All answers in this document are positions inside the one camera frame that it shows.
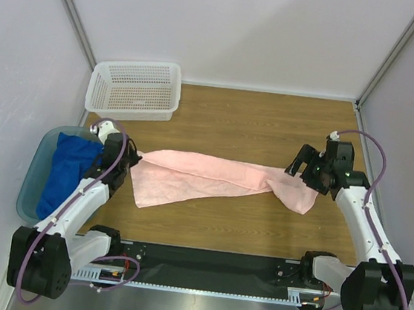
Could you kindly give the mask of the pink towel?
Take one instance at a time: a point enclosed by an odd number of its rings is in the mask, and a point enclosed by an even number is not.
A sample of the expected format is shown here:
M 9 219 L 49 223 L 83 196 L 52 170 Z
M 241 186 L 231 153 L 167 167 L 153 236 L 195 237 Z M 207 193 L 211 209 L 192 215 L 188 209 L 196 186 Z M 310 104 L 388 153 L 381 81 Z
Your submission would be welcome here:
M 298 176 L 266 167 L 198 152 L 158 150 L 142 154 L 132 167 L 135 205 L 154 207 L 195 198 L 240 197 L 273 193 L 285 207 L 305 214 L 317 192 Z

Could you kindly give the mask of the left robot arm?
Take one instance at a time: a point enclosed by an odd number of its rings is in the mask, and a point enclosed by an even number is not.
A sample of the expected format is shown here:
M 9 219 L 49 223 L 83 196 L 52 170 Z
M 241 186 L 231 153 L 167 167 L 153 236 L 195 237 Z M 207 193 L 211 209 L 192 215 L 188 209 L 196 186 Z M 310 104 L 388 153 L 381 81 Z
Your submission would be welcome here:
M 51 171 L 36 206 L 33 227 L 12 235 L 7 284 L 18 296 L 58 298 L 71 275 L 97 261 L 125 262 L 120 232 L 95 225 L 77 231 L 115 194 L 129 169 L 140 161 L 134 142 L 120 132 L 101 141 L 59 133 Z

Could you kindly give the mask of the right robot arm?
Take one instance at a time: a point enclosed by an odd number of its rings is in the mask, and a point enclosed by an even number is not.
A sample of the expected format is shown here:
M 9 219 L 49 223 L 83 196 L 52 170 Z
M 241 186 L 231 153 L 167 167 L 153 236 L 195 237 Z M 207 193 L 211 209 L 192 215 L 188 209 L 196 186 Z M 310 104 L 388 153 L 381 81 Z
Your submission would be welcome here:
M 339 294 L 343 310 L 409 310 L 414 267 L 391 246 L 369 197 L 367 176 L 354 163 L 352 143 L 329 139 L 322 152 L 304 144 L 285 170 L 311 190 L 331 196 L 346 220 L 357 258 L 350 268 L 334 254 L 308 251 L 299 280 L 307 288 L 324 282 Z

